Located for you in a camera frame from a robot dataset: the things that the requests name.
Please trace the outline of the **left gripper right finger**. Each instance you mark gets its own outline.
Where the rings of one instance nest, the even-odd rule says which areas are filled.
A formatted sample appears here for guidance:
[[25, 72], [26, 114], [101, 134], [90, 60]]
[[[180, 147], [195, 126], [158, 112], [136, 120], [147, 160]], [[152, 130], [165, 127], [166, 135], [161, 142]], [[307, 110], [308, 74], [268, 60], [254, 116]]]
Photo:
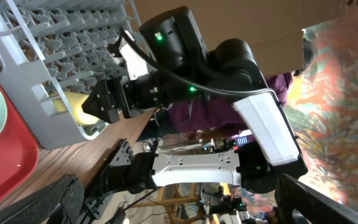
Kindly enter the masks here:
[[358, 224], [358, 212], [287, 174], [278, 179], [275, 200], [282, 223]]

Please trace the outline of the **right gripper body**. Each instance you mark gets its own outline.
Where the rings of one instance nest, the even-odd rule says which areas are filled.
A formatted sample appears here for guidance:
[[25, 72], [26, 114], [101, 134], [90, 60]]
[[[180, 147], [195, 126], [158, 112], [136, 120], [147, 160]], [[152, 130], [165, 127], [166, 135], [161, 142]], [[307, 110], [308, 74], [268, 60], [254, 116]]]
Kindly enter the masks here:
[[129, 118], [129, 105], [121, 83], [121, 77], [97, 82], [81, 107], [84, 113], [110, 124], [120, 120], [119, 111], [122, 112], [125, 118]]

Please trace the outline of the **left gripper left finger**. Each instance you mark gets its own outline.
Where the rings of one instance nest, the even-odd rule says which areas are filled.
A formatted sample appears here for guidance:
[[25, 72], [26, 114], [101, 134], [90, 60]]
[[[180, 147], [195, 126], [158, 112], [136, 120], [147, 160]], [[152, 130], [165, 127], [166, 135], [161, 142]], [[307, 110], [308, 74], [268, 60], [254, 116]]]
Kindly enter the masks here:
[[0, 224], [76, 223], [85, 189], [74, 174], [65, 174], [50, 185], [0, 210]]

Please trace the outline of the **yellow plastic cup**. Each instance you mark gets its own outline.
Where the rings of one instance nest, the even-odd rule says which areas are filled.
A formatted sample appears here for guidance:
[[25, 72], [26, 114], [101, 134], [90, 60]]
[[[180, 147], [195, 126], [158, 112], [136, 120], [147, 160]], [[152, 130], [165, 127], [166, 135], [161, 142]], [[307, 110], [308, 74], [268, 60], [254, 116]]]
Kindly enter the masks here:
[[[82, 109], [82, 104], [86, 101], [89, 95], [83, 93], [75, 92], [64, 92], [73, 112], [74, 120], [78, 125], [88, 126], [96, 124], [99, 121], [99, 118], [92, 116], [90, 114], [84, 113]], [[50, 96], [57, 96], [56, 92], [51, 92]], [[67, 112], [67, 108], [64, 106], [63, 101], [60, 99], [52, 100], [55, 109], [59, 112]]]

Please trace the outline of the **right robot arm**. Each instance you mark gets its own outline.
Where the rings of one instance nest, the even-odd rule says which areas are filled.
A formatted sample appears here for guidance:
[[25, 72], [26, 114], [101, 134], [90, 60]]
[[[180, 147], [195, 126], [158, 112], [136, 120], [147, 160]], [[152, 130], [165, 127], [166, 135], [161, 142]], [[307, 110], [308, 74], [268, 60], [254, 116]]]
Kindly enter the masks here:
[[224, 182], [253, 193], [271, 192], [282, 175], [299, 179], [308, 171], [300, 145], [275, 91], [267, 85], [248, 44], [228, 39], [209, 51], [192, 11], [181, 6], [140, 27], [152, 55], [121, 32], [153, 70], [135, 80], [121, 75], [100, 80], [82, 105], [85, 113], [108, 123], [133, 118], [147, 109], [217, 96], [229, 103], [254, 135], [239, 149], [206, 155], [171, 156], [142, 152], [129, 164], [107, 167], [94, 190], [105, 197], [136, 194], [170, 184]]

